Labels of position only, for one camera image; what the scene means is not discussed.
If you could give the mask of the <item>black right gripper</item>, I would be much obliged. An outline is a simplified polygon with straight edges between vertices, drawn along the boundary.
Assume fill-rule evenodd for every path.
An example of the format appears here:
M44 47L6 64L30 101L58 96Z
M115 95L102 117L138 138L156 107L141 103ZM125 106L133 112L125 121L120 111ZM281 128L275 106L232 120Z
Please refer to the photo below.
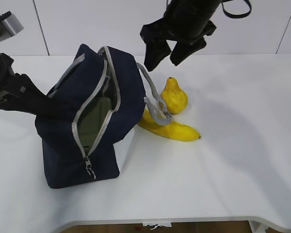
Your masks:
M146 43L147 70L153 71L169 54L172 64L178 66L203 49L207 45L203 36L216 30L210 18L219 5L219 0L172 0L162 18L143 25L140 36ZM166 40L178 41L172 52Z

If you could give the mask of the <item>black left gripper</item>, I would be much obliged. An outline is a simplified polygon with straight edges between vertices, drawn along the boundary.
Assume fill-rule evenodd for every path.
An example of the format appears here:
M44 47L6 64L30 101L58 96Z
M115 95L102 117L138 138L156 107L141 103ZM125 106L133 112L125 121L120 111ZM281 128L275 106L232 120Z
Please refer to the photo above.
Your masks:
M0 53L0 110L58 118L72 106L42 93L26 74L14 73L14 60Z

